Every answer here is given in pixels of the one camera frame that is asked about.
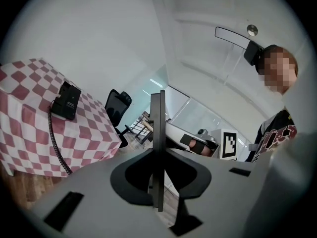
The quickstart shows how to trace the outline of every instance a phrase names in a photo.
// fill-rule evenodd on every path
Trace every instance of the checkered tablecloth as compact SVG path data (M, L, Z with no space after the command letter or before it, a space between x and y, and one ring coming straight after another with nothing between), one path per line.
M8 173L67 176L53 149L47 115L64 81L75 85L43 59L0 67L0 159ZM102 103L83 91L75 120L52 114L52 123L72 171L113 157L121 144Z

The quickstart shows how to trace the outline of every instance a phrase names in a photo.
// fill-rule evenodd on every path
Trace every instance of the graphic t-shirt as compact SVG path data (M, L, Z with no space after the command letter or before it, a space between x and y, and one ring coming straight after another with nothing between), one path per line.
M257 161L260 154L273 151L283 141L295 137L296 134L297 129L288 111L285 109L280 111L275 117L260 126L255 140L255 145L258 145L257 149L250 152L246 162Z

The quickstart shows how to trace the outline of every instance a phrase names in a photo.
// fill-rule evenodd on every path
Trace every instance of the chair backrest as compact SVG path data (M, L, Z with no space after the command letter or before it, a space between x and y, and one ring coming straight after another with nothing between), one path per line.
M114 127L119 125L124 113L127 111L131 103L132 99L126 92L119 94L114 89L110 91L105 105L105 110Z

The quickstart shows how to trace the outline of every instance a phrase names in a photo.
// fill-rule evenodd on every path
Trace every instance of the coiled cord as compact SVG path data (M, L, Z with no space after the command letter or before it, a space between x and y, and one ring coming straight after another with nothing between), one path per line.
M62 165L62 167L65 169L66 173L68 175L70 175L71 173L73 173L73 171L70 169L70 167L68 166L68 164L65 162L65 160L63 159L63 156L61 155L59 148L56 144L56 140L54 137L54 132L53 132L53 126L52 126L52 112L51 112L51 105L48 106L48 119L49 119L49 130L50 130L50 136L51 136L51 141L53 144L53 148L55 150L55 153L58 157L58 160L60 162L60 164Z

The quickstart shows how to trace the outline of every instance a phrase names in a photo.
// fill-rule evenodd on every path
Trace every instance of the black vertical bar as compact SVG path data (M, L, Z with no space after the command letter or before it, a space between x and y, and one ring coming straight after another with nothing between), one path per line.
M153 121L153 202L158 211L163 211L164 154L165 154L165 91L151 95L151 120Z

